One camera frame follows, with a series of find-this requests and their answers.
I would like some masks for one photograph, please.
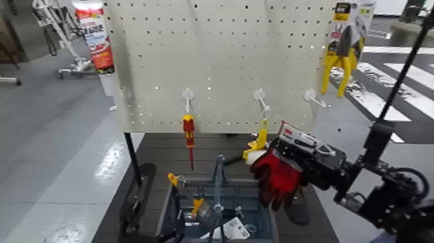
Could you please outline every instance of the black pole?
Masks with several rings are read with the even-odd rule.
[[[131,133],[124,132],[123,134],[125,135],[125,140],[127,141],[128,152],[130,153],[131,164],[134,170],[134,177],[137,181],[137,185],[141,187],[142,181],[141,181],[139,163],[137,162],[136,152],[134,151],[134,146],[132,144]]]
[[[434,20],[434,8],[431,9],[431,12],[425,18],[425,20],[422,24],[422,30],[419,32],[419,35],[417,36],[415,44],[413,45],[413,49],[411,49],[411,52],[407,57],[406,64],[404,65],[404,68],[402,68],[401,73],[399,74],[398,80],[395,83],[395,86],[393,86],[392,91],[390,92],[390,95],[387,98],[387,102],[384,105],[383,111],[381,112],[381,115],[377,121],[384,120],[386,113],[388,112],[390,106],[392,105],[393,100],[395,99],[395,96],[397,95],[397,93],[399,91],[399,87],[404,82],[404,78],[406,77],[406,74],[408,72],[408,69],[410,68],[410,65],[413,63],[413,61],[417,55],[417,51],[419,50],[422,42],[424,41],[428,31],[433,27],[433,20]]]

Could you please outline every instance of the black stand leg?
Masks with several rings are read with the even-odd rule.
[[[137,162],[136,152],[134,151],[134,146],[132,144],[131,133],[124,132],[123,134],[125,135],[125,141],[127,141],[128,152],[130,153],[131,164],[134,170],[134,177],[136,179],[137,185],[141,187],[142,181],[141,181],[139,163]]]

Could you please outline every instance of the glove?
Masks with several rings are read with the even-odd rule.
[[[278,142],[278,138],[273,140],[267,152],[250,166],[254,179],[258,180],[262,205],[268,207],[274,199],[274,211],[279,209],[287,196],[294,194],[302,180],[302,172],[289,165],[288,160],[276,149]]]

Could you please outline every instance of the white stripe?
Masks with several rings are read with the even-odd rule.
[[[333,68],[330,72],[330,76],[335,78],[337,81],[341,80],[344,75],[342,69]],[[381,114],[381,110],[383,109],[386,102],[375,93],[372,93],[366,89],[363,89],[359,82],[355,79],[352,79],[347,84],[347,93],[351,95],[359,104],[361,104],[369,113],[371,113],[374,117],[378,118]],[[411,120],[396,110],[393,106],[390,106],[387,111],[386,120],[394,121],[394,122],[410,122]]]
[[[402,63],[385,63],[385,65],[397,72],[401,72],[402,67],[404,66]],[[434,75],[430,74],[429,72],[426,72],[418,67],[411,66],[410,69],[408,69],[407,77],[431,90],[434,90]]]
[[[392,140],[394,143],[404,143],[404,140],[398,136],[396,133],[393,133],[390,137],[390,140]]]
[[[395,78],[387,75],[386,73],[378,70],[376,67],[369,63],[359,63],[357,69],[368,77],[370,77],[375,82],[385,86],[386,88],[391,88],[397,82]],[[414,108],[420,110],[425,115],[429,116],[434,120],[434,101],[424,96],[423,94],[415,91],[414,89],[408,87],[405,83],[401,84],[399,96],[414,106]]]
[[[409,54],[412,47],[374,47],[366,46],[363,53],[392,53],[392,54]],[[420,47],[417,54],[434,54],[434,48]]]

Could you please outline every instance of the metal stand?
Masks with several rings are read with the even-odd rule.
[[[126,237],[127,234],[137,232],[140,228],[139,221],[145,212],[156,168],[154,164],[142,164],[139,166],[131,140],[131,133],[124,132],[124,135],[134,173],[134,179],[119,212],[119,221],[121,222],[119,233],[123,237]],[[145,177],[147,177],[146,185],[143,183]]]
[[[44,18],[38,21],[39,26],[44,27],[47,25],[53,26],[60,39],[67,46],[69,52],[74,56],[74,63],[71,64],[71,69],[59,69],[57,71],[58,78],[63,78],[64,73],[70,74],[97,74],[95,71],[86,71],[92,64],[91,61],[87,61],[85,58],[80,57],[72,47],[72,43],[65,35],[59,23],[64,23],[63,19],[60,19],[53,11],[52,5],[48,3],[48,0],[34,0],[32,6],[36,10],[40,10],[44,13]]]

